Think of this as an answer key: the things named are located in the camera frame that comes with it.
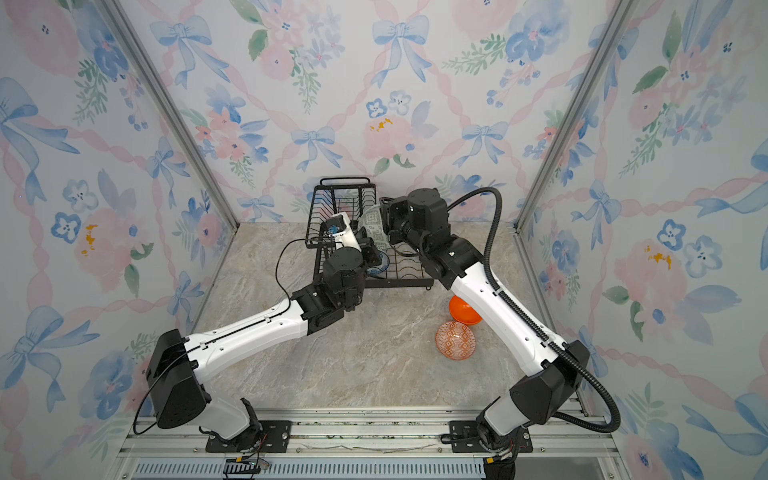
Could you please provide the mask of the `green patterned bowl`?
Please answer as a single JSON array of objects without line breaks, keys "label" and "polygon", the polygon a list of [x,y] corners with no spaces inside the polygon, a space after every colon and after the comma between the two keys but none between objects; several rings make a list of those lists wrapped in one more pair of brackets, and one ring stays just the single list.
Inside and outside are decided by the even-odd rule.
[{"label": "green patterned bowl", "polygon": [[381,207],[375,205],[368,208],[358,220],[359,226],[366,230],[379,251],[387,251],[390,243],[387,234],[384,232]]}]

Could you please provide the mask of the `black wire dish rack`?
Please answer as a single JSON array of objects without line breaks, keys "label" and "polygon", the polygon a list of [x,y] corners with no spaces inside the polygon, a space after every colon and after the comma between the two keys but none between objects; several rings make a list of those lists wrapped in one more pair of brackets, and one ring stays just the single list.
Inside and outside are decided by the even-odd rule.
[{"label": "black wire dish rack", "polygon": [[378,252],[377,262],[367,270],[368,288],[433,287],[434,280],[425,273],[413,249],[403,244],[397,248],[390,245],[383,231],[376,185],[364,176],[325,177],[314,186],[305,244],[315,252],[315,276],[341,246],[325,228],[328,219],[340,214],[346,215],[352,231],[363,233]]}]

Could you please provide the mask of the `blue floral bowl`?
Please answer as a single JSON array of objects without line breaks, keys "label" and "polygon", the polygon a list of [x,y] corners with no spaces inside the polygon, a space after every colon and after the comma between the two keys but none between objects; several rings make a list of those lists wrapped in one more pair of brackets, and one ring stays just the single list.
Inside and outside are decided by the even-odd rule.
[{"label": "blue floral bowl", "polygon": [[381,263],[377,266],[373,266],[367,270],[367,274],[374,278],[386,278],[388,275],[389,264]]}]

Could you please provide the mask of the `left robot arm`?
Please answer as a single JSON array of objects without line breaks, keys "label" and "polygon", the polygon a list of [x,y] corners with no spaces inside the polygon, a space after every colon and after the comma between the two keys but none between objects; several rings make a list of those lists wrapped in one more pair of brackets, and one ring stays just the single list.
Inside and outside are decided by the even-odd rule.
[{"label": "left robot arm", "polygon": [[263,428],[251,402],[229,400],[207,382],[272,346],[332,325],[362,302],[379,251],[370,239],[334,246],[310,284],[264,312],[218,330],[183,336],[172,329],[159,336],[145,373],[156,428],[195,425],[220,446],[240,451],[259,442]]}]

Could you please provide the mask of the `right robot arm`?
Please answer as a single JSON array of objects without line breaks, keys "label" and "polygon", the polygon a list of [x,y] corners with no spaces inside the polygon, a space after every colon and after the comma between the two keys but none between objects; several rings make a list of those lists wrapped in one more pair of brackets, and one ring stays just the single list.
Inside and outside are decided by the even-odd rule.
[{"label": "right robot arm", "polygon": [[487,449],[498,450],[519,428],[552,418],[590,428],[560,409],[585,376],[587,348],[579,341],[566,342],[518,302],[492,272],[490,245],[478,250],[452,233],[449,206],[436,189],[382,200],[381,221],[390,243],[414,249],[425,271],[480,315],[524,373],[476,418]]}]

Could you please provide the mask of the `orange bowl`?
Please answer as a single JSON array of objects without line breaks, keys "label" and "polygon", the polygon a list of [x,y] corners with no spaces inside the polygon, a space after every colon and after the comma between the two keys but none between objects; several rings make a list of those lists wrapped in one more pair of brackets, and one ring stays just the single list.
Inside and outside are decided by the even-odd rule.
[{"label": "orange bowl", "polygon": [[458,296],[450,299],[449,312],[454,321],[467,326],[477,325],[483,321],[481,315]]}]

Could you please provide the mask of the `red patterned bowl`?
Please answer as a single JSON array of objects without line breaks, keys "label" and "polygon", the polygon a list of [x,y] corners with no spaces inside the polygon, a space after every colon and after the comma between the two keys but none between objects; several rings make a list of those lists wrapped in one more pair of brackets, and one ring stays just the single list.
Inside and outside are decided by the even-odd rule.
[{"label": "red patterned bowl", "polygon": [[435,334],[439,352],[454,361],[469,359],[476,351],[473,331],[460,322],[450,321],[440,325]]}]

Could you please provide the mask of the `right corner aluminium profile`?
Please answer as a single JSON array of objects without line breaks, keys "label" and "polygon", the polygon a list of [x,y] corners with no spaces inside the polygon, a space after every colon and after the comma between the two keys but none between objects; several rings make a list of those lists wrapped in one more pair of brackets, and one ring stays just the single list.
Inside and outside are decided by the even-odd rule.
[{"label": "right corner aluminium profile", "polygon": [[614,10],[608,17],[605,27],[598,37],[597,47],[594,49],[583,76],[574,90],[574,96],[565,110],[561,128],[552,142],[549,153],[544,157],[543,163],[534,178],[531,190],[526,196],[525,203],[514,223],[517,235],[524,233],[528,225],[533,221],[537,202],[544,193],[552,172],[558,165],[559,157],[565,150],[570,135],[577,130],[581,115],[592,98],[597,81],[600,79],[603,71],[607,69],[609,57],[623,35],[628,18],[634,7],[635,2],[632,0],[620,0],[615,3]]}]

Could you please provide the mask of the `corner aluminium profile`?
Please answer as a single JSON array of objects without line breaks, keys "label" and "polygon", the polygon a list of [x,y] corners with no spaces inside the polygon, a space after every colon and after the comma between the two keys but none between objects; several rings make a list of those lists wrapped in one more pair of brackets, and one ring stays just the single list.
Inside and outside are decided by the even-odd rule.
[{"label": "corner aluminium profile", "polygon": [[187,158],[191,161],[193,169],[200,176],[202,184],[208,190],[213,203],[223,214],[227,225],[237,230],[239,222],[236,220],[229,203],[216,182],[213,171],[200,154],[180,110],[177,108],[168,88],[164,85],[159,71],[131,25],[120,2],[108,0],[96,1],[95,4],[97,9],[103,14],[107,24],[115,31],[118,42],[125,49],[128,58],[135,63],[142,76],[142,80],[147,84],[149,93],[162,118],[168,124],[170,131],[181,145]]},{"label": "corner aluminium profile", "polygon": [[603,71],[607,69],[609,57],[623,35],[628,18],[634,7],[635,2],[632,0],[620,0],[615,3],[614,10],[608,17],[605,27],[598,37],[597,47],[594,49],[583,76],[574,90],[574,96],[565,110],[561,128],[552,142],[549,153],[544,157],[543,163],[534,178],[531,190],[526,196],[525,203],[514,223],[517,235],[524,233],[528,225],[533,221],[537,202],[544,193],[552,172],[558,165],[559,157],[565,150],[570,135],[577,130],[581,115],[592,98],[597,81],[600,79]]}]

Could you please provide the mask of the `left corner aluminium profile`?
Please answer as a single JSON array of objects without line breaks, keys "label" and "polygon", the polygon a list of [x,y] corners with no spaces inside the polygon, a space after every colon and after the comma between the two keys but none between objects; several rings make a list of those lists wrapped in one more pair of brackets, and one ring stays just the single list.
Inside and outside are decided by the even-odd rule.
[{"label": "left corner aluminium profile", "polygon": [[208,190],[213,203],[223,214],[227,225],[237,230],[239,222],[236,220],[229,203],[216,182],[213,171],[200,154],[180,110],[177,108],[168,88],[164,85],[159,71],[131,25],[120,2],[108,0],[96,1],[95,4],[97,9],[103,14],[107,24],[115,31],[118,42],[125,49],[128,58],[135,63],[142,76],[142,80],[147,84],[149,93],[162,118],[168,124],[170,131],[181,145],[187,158],[191,161],[193,169],[200,176],[202,184]]}]

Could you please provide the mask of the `aluminium mounting rail frame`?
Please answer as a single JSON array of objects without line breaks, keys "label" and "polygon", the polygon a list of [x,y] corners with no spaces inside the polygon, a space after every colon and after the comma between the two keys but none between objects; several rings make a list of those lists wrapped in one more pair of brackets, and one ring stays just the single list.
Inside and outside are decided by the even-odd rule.
[{"label": "aluminium mounting rail frame", "polygon": [[448,407],[272,409],[263,420],[293,423],[286,453],[206,453],[193,427],[128,437],[109,479],[626,479],[613,438],[561,420],[529,429],[532,453],[495,460],[453,453],[440,441],[452,420],[473,410]]}]

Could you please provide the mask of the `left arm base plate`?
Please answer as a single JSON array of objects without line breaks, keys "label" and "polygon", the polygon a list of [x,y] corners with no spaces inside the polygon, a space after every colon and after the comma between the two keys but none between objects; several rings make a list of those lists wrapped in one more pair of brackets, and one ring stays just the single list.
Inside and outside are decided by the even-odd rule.
[{"label": "left arm base plate", "polygon": [[230,440],[207,433],[206,453],[286,453],[293,423],[289,420],[261,421],[260,426],[249,427]]}]

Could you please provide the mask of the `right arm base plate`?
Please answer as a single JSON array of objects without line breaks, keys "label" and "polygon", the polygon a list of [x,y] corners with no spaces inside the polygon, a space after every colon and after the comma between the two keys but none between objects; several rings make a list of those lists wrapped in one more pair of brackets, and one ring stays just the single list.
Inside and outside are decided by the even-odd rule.
[{"label": "right arm base plate", "polygon": [[532,453],[531,435],[526,428],[519,427],[506,436],[500,450],[488,450],[481,442],[477,423],[474,420],[452,420],[448,422],[448,432],[440,436],[443,444],[449,445],[453,453],[496,454],[516,447],[519,453]]}]

